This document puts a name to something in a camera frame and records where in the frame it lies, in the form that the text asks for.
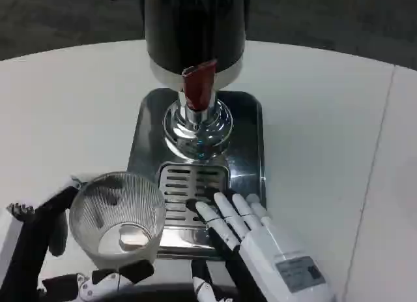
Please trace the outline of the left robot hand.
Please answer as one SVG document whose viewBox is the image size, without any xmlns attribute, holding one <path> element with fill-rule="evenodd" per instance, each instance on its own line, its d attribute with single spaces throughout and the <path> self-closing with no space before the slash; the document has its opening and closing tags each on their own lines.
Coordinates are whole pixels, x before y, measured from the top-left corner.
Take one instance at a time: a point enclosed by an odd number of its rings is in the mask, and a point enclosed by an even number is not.
<svg viewBox="0 0 417 302">
<path fill-rule="evenodd" d="M 148 260 L 89 274 L 67 274 L 42 281 L 46 253 L 65 251 L 68 226 L 66 210 L 84 185 L 73 177 L 62 189 L 34 208 L 14 202 L 1 210 L 2 301 L 99 301 L 153 275 Z"/>
</svg>

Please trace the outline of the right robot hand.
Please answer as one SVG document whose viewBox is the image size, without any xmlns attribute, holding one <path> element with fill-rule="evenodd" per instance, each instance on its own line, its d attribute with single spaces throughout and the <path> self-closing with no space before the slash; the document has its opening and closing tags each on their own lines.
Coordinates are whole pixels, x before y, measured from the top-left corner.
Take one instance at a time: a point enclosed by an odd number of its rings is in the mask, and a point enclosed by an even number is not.
<svg viewBox="0 0 417 302">
<path fill-rule="evenodd" d="M 214 285 L 204 260 L 192 260 L 198 301 L 336 301 L 316 261 L 282 227 L 276 226 L 256 194 L 212 192 L 213 204 L 189 199 L 207 228 L 237 292 Z"/>
</svg>

